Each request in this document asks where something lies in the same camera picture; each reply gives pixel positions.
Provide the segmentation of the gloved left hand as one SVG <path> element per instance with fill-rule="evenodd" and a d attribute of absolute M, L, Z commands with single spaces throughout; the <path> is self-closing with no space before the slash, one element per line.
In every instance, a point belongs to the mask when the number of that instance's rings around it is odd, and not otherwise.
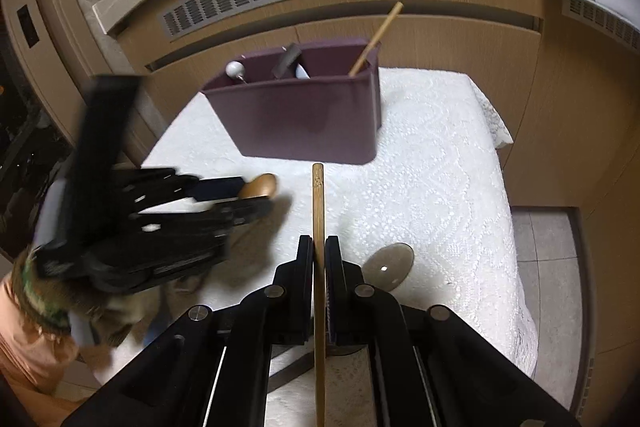
<path fill-rule="evenodd" d="M 72 318 L 89 323 L 99 345 L 120 346 L 134 326 L 160 303 L 155 286 L 130 295 L 113 295 L 84 284 L 43 279 L 37 273 L 35 255 L 26 249 L 15 260 L 11 282 L 17 301 L 43 332 L 70 335 Z"/>

